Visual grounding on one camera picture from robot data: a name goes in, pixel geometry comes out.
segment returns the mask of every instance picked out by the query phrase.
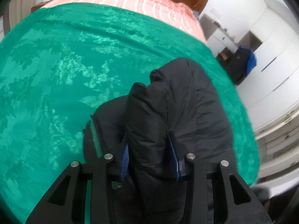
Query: silver screw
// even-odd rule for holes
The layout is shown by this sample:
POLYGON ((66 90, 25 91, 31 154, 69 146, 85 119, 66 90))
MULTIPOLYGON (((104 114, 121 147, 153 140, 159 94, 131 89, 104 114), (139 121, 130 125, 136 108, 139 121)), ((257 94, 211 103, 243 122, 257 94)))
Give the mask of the silver screw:
POLYGON ((188 153, 187 154, 187 158, 189 159, 194 159, 195 158, 195 155, 193 153, 188 153))
POLYGON ((220 163, 224 167, 227 167, 229 165, 228 161, 226 161, 226 160, 222 160, 220 163))
POLYGON ((104 156, 105 159, 109 160, 109 159, 112 159, 113 158, 113 155, 110 154, 110 153, 107 153, 105 156, 104 156))
POLYGON ((79 166, 79 162, 78 161, 73 161, 73 162, 71 162, 71 166, 72 167, 78 167, 79 166))

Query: black jacket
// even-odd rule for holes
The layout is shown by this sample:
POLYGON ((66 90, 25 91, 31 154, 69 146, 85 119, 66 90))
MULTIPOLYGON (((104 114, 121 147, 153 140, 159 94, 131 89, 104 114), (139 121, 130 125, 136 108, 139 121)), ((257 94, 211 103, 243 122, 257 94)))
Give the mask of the black jacket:
MULTIPOLYGON (((152 71, 150 81, 148 86, 134 83, 129 95, 104 103, 93 117, 103 154, 126 136, 130 171, 123 189, 125 183, 135 186, 131 189, 139 196, 145 221, 175 224, 183 215, 187 186, 175 180, 165 161, 168 132, 174 132, 183 154, 194 153, 212 162, 225 159, 236 166, 233 135, 215 88, 194 61, 175 59, 152 71)), ((97 159, 89 124, 84 134, 84 156, 86 162, 97 159)), ((133 192, 120 194, 119 201, 133 192)))

